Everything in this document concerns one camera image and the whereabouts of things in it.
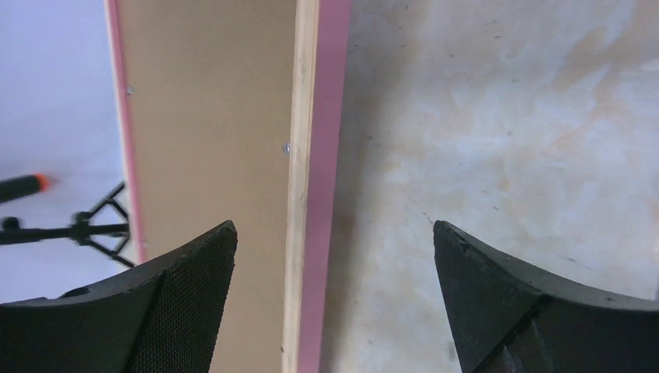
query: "orange-tipped tool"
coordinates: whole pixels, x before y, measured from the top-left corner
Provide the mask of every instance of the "orange-tipped tool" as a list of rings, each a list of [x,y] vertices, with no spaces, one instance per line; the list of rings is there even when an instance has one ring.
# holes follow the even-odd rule
[[[49,185],[48,178],[40,173],[0,181],[0,204],[43,192]]]

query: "pink edge strip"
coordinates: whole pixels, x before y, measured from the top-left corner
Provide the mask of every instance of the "pink edge strip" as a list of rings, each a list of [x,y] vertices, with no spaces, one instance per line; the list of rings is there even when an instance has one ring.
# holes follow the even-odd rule
[[[139,263],[147,260],[146,250],[144,248],[144,236],[142,231],[142,214],[139,204],[139,184],[138,174],[135,169],[135,143],[133,141],[133,126],[131,121],[131,105],[126,93],[126,73],[124,71],[124,56],[121,49],[121,31],[119,28],[119,12],[117,10],[117,0],[107,0],[108,16],[110,17],[110,47],[113,50],[113,64],[117,74],[117,92],[119,100],[119,115],[121,136],[124,141],[124,159],[126,162],[128,187],[130,194],[128,198],[131,205],[131,235],[135,250],[138,253]]]
[[[320,2],[298,373],[320,369],[350,6],[350,0]]]

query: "concrete floor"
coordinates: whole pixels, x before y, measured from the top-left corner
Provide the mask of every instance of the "concrete floor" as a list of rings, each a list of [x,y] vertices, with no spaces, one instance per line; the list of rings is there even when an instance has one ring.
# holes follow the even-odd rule
[[[353,0],[325,373],[459,371],[435,220],[655,297],[657,21],[654,0]]]

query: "white wall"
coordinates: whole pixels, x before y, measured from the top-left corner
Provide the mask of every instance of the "white wall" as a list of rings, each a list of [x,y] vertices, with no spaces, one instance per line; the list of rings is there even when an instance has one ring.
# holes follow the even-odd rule
[[[54,182],[0,204],[25,228],[68,225],[124,177],[102,0],[0,0],[0,180],[27,173]],[[0,246],[0,302],[57,297],[118,269],[67,239]]]

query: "wooden board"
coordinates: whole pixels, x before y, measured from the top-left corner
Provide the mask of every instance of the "wooden board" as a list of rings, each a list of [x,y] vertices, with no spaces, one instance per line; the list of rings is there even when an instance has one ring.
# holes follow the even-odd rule
[[[117,9],[146,259],[232,219],[239,250],[211,371],[281,371],[295,1]]]

